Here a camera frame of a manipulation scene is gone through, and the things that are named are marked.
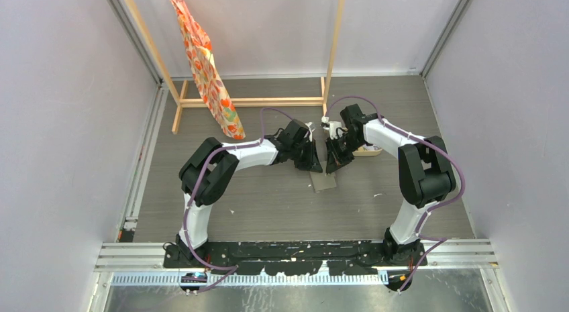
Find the grey card holder wallet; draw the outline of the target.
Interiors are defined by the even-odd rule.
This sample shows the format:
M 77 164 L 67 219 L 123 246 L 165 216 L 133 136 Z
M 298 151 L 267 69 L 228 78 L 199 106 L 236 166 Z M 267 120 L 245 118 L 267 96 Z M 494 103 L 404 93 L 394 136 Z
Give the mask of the grey card holder wallet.
M 335 173 L 326 174 L 324 172 L 310 172 L 309 174 L 311 177 L 311 186 L 316 193 L 329 189 L 335 189 L 337 187 Z

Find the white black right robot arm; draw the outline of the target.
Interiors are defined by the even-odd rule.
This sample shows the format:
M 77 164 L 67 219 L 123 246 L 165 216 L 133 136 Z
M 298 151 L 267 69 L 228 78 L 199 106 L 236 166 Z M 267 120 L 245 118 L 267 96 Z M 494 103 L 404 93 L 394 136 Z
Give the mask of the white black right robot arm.
M 420 253 L 419 234 L 432 207 L 456 188 L 452 163 L 439 136 L 425 138 L 407 132 L 377 113 L 363 114 L 359 105 L 345 107 L 341 121 L 321 118 L 328 133 L 326 173 L 331 174 L 355 159 L 362 146 L 378 146 L 398 161 L 399 189 L 403 202 L 382 242 L 384 259 L 400 265 Z

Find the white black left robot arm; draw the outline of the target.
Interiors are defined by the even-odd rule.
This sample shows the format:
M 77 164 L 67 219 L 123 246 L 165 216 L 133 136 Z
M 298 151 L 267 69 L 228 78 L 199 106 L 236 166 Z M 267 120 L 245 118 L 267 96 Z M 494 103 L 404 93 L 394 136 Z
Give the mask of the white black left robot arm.
M 284 129 L 252 142 L 223 144 L 207 138 L 199 146 L 178 174 L 185 212 L 176 245 L 187 266 L 196 268 L 204 263 L 206 251 L 202 245 L 208 240 L 212 205 L 224 194 L 235 172 L 289 160 L 298 170 L 323 172 L 310 125 L 293 119 Z

